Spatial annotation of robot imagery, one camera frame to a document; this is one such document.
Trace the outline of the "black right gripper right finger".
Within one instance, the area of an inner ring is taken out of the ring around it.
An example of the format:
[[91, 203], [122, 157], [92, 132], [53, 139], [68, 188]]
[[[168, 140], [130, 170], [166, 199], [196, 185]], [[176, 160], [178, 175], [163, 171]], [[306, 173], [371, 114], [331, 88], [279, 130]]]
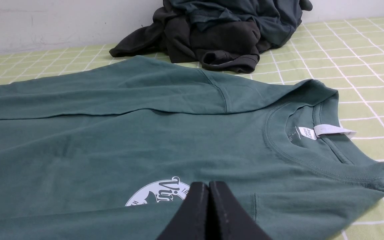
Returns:
[[210, 240], [270, 240], [271, 238], [242, 208], [228, 185], [209, 183]]

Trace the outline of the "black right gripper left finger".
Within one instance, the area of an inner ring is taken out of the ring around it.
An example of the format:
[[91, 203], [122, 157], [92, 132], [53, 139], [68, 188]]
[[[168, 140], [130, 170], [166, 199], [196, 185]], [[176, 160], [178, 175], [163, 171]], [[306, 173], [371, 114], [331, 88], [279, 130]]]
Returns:
[[193, 182], [180, 208], [158, 236], [158, 240], [204, 240], [209, 200], [209, 188]]

